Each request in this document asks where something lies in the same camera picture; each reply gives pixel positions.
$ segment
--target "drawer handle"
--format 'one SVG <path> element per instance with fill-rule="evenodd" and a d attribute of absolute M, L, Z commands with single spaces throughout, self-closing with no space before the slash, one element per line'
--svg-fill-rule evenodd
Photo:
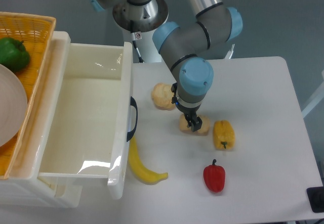
<path fill-rule="evenodd" d="M 137 127 L 137 120 L 138 120 L 138 109 L 137 109 L 137 104 L 136 101 L 133 97 L 131 97 L 131 106 L 133 106 L 136 110 L 136 120 L 135 120 L 135 126 L 134 129 L 132 129 L 130 132 L 127 132 L 127 142 L 129 142 L 131 140 L 131 138 L 133 138 L 135 131 L 136 131 L 136 127 Z"/>

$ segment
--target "yellow banana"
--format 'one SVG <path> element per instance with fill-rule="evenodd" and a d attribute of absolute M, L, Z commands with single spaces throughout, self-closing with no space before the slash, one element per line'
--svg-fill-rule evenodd
<path fill-rule="evenodd" d="M 128 163 L 131 167 L 132 172 L 143 182 L 147 184 L 157 184 L 157 182 L 161 180 L 165 180 L 168 178 L 168 173 L 157 173 L 153 172 L 150 169 L 147 169 L 137 151 L 137 144 L 136 144 L 136 139 L 133 137 L 130 140 L 130 149 L 128 153 Z"/>

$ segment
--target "gray wall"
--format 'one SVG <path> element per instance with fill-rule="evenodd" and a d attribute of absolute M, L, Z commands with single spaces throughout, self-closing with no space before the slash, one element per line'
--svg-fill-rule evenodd
<path fill-rule="evenodd" d="M 237 7 L 244 30 L 235 43 L 234 58 L 281 56 L 286 59 L 301 106 L 321 84 L 324 70 L 324 0 L 223 0 Z M 188 0 L 166 0 L 169 20 L 180 26 L 195 21 Z M 0 0 L 0 11 L 57 18 L 56 30 L 67 31 L 72 42 L 122 45 L 111 9 L 93 11 L 88 0 Z M 202 53 L 223 58 L 231 44 Z M 324 101 L 305 119 L 317 160 L 324 160 Z"/>

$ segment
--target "bread roll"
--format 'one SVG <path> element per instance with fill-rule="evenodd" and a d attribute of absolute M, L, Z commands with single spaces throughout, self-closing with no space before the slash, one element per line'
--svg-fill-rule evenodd
<path fill-rule="evenodd" d="M 151 92 L 151 97 L 155 106 L 162 110 L 173 110 L 176 105 L 171 103 L 173 92 L 171 92 L 171 85 L 158 83 L 154 86 Z"/>
<path fill-rule="evenodd" d="M 199 130 L 197 130 L 195 132 L 192 132 L 191 128 L 187 127 L 188 122 L 185 119 L 183 114 L 180 116 L 180 119 L 179 119 L 179 129 L 182 132 L 191 133 L 191 134 L 195 134 L 195 135 L 198 135 L 198 136 L 206 136 L 206 135 L 208 135 L 208 131 L 209 131 L 209 128 L 211 126 L 211 121 L 209 120 L 209 118 L 207 116 L 203 116 L 203 115 L 198 115 L 198 116 L 202 120 L 202 125 L 201 125 L 201 128 Z"/>

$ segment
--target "wicker basket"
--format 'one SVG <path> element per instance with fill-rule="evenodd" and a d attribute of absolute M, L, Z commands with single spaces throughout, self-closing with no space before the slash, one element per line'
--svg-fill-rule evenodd
<path fill-rule="evenodd" d="M 21 147 L 55 24 L 56 19 L 52 17 L 0 12 L 0 38 L 12 37 L 23 40 L 26 50 L 30 54 L 29 65 L 16 73 L 27 94 L 26 116 L 18 133 L 0 147 L 0 180 L 9 177 Z"/>

